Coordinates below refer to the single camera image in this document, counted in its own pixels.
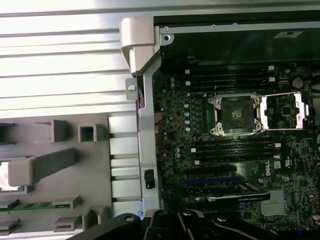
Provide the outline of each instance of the cpu socket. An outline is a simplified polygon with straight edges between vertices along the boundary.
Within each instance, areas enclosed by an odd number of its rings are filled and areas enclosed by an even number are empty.
[[[262,129],[259,95],[224,94],[209,98],[214,105],[215,127],[210,133],[218,136],[250,135]]]
[[[270,128],[268,124],[267,99],[292,95],[298,109],[295,128]],[[223,94],[208,99],[214,105],[215,126],[210,130],[216,136],[252,135],[262,131],[301,130],[309,115],[309,106],[302,102],[300,92],[259,95],[255,93]]]

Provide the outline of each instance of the blue pcie slot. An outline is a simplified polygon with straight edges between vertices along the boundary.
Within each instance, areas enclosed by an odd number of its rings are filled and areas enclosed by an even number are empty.
[[[237,177],[223,177],[223,178],[210,178],[210,179],[192,179],[187,180],[185,183],[187,185],[205,185],[205,184],[215,184],[215,183],[230,183],[238,182],[240,179]]]

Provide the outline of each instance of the motherboard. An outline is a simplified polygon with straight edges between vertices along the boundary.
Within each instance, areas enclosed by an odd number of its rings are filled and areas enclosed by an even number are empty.
[[[190,67],[153,82],[163,207],[270,231],[317,229],[312,80],[304,63]]]

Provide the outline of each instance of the capacitor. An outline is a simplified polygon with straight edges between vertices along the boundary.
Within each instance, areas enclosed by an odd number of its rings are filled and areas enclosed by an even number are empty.
[[[288,183],[288,182],[290,182],[290,177],[288,177],[288,176],[282,176],[282,180],[283,180],[285,183]]]
[[[304,81],[300,77],[297,77],[292,81],[292,86],[296,89],[300,89],[304,86]]]
[[[308,225],[303,221],[298,221],[298,226],[305,229],[305,230],[309,230]]]
[[[316,221],[320,221],[320,214],[314,214],[312,218]]]

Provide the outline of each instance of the black plastic latch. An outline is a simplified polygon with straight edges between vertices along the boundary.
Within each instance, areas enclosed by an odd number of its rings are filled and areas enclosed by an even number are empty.
[[[155,171],[153,169],[144,171],[144,180],[146,189],[154,189],[156,187]]]

